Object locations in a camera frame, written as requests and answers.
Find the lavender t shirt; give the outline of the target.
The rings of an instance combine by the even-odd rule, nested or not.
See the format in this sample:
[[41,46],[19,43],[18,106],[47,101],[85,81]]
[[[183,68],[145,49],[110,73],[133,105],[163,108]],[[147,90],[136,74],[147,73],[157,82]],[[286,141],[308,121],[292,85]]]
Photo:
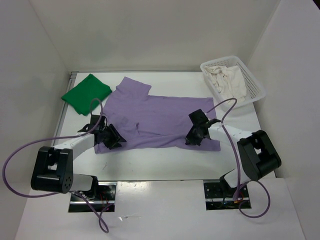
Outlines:
[[126,140],[115,152],[145,148],[177,147],[185,150],[219,152],[220,142],[204,139],[199,146],[186,145],[193,124],[189,114],[211,110],[211,97],[150,95],[151,85],[124,77],[103,107],[108,122]]

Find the green t shirt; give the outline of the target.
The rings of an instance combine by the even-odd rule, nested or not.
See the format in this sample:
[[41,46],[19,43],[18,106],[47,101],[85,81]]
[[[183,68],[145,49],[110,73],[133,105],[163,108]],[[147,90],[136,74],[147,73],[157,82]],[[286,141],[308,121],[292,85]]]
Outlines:
[[72,106],[74,110],[83,116],[87,116],[91,110],[95,109],[99,102],[92,100],[97,98],[101,102],[112,93],[111,88],[101,82],[93,74],[89,74],[78,85],[64,94],[61,99]]

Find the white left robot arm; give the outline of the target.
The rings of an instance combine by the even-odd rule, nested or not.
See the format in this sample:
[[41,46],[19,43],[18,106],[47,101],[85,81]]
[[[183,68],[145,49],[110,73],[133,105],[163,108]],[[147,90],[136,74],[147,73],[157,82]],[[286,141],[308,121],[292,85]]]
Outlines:
[[31,188],[36,191],[67,194],[74,191],[73,183],[82,187],[82,194],[89,200],[96,199],[100,187],[94,184],[93,175],[74,174],[74,160],[85,151],[102,143],[110,150],[122,147],[126,140],[113,124],[80,132],[61,144],[39,149],[31,177]]

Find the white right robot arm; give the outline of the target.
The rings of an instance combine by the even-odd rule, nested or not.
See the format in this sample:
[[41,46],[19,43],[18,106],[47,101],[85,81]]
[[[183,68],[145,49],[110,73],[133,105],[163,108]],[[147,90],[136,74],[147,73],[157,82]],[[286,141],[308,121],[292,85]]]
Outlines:
[[236,168],[219,178],[219,191],[225,197],[232,196],[240,186],[258,181],[282,165],[282,160],[263,130],[246,131],[216,120],[193,125],[185,138],[185,144],[200,146],[205,139],[231,146],[235,153]]

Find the cream t shirt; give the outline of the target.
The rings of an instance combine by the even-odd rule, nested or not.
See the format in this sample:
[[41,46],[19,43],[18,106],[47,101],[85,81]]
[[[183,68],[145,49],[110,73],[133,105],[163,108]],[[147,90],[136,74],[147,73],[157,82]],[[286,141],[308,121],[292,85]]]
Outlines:
[[239,66],[206,66],[204,70],[223,100],[236,98],[238,103],[245,101],[247,88]]

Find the white plastic basket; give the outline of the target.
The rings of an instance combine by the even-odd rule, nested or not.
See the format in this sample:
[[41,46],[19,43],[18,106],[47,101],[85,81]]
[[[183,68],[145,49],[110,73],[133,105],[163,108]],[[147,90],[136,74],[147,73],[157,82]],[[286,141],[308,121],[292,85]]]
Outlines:
[[239,66],[245,81],[247,95],[245,97],[245,101],[236,103],[235,105],[236,108],[249,105],[266,96],[266,91],[264,87],[249,71],[247,66],[237,56],[231,55],[231,56],[217,58],[214,60],[209,60],[200,65],[200,69],[203,73],[204,81],[207,84],[213,96],[218,100],[219,103],[223,101],[223,98],[218,93],[217,89],[214,87],[213,83],[209,78],[208,73],[205,72],[205,67],[213,67],[213,66],[225,66],[228,68],[233,66]]

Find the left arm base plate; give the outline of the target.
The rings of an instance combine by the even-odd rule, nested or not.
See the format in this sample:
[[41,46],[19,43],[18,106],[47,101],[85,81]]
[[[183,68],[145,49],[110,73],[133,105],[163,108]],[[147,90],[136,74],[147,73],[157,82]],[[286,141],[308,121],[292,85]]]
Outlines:
[[[116,182],[99,181],[96,191],[79,191],[79,193],[90,203],[90,205],[98,213],[100,213],[104,208],[106,208],[106,212],[114,212],[116,190]],[[81,197],[72,194],[70,197],[68,212],[89,213],[92,212],[92,209]]]

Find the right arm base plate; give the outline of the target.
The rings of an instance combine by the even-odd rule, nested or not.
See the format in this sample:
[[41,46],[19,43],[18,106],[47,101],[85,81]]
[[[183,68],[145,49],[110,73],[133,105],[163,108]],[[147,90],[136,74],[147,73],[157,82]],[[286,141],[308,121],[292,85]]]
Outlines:
[[207,211],[234,210],[238,209],[240,204],[243,209],[252,208],[250,203],[249,191],[246,186],[240,190],[239,198],[237,199],[237,201],[233,200],[233,194],[227,195],[223,192],[220,181],[218,179],[204,180],[203,188],[205,206]]

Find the aluminium table edge rail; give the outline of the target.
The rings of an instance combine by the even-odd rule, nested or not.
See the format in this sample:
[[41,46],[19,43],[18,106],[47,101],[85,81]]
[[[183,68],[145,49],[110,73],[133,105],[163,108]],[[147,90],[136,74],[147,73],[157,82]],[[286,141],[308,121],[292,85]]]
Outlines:
[[[74,87],[77,74],[78,74],[78,71],[72,71],[70,73],[69,80],[68,80],[68,85],[67,85],[67,88],[66,88],[66,93],[69,92]],[[63,123],[64,123],[65,116],[66,116],[66,113],[67,113],[67,109],[68,109],[68,104],[63,101],[62,102],[62,108],[61,108],[61,111],[60,111],[60,114],[59,114],[59,118],[58,118],[58,121],[57,121],[57,124],[56,124],[54,135],[53,135],[54,138],[59,137],[60,134],[61,134]]]

